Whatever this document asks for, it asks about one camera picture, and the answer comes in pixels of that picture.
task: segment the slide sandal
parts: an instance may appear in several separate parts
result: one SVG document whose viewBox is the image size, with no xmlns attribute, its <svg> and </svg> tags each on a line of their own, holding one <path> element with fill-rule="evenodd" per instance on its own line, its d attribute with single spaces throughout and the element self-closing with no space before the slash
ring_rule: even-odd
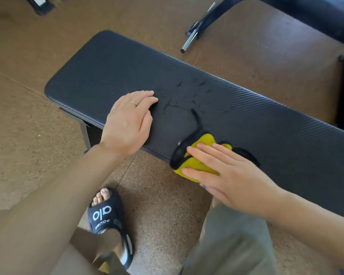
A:
<svg viewBox="0 0 344 275">
<path fill-rule="evenodd" d="M 89 205 L 87 210 L 88 222 L 94 234 L 101 234 L 106 229 L 116 229 L 119 231 L 124 242 L 124 247 L 126 247 L 127 259 L 124 267 L 127 270 L 133 259 L 133 249 L 125 227 L 124 208 L 121 197 L 116 189 L 111 187 L 107 187 L 107 189 L 111 195 L 108 200 L 93 207 Z"/>
</svg>

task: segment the cork floor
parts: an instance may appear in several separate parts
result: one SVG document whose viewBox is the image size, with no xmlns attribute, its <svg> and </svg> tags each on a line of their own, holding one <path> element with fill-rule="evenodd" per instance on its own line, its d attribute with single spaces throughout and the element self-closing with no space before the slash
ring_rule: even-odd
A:
<svg viewBox="0 0 344 275">
<path fill-rule="evenodd" d="M 244 1 L 182 55 L 188 27 L 220 0 L 52 0 L 37 16 L 0 0 L 0 209 L 79 158 L 78 125 L 44 96 L 51 76 L 94 34 L 112 30 L 332 123 L 344 45 L 258 1 Z M 109 178 L 124 199 L 136 244 L 131 274 L 178 274 L 197 240 L 210 195 L 138 152 Z M 304 244 L 269 225 L 280 274 L 336 274 Z"/>
</svg>

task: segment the forearm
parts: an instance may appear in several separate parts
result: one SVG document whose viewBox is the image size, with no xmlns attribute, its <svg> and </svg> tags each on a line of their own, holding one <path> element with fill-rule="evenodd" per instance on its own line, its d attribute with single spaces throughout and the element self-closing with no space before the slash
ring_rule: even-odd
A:
<svg viewBox="0 0 344 275">
<path fill-rule="evenodd" d="M 121 161 L 95 146 L 0 217 L 0 274 L 50 271 L 94 193 Z"/>
<path fill-rule="evenodd" d="M 344 269 L 344 217 L 287 193 L 268 220 Z"/>
</svg>

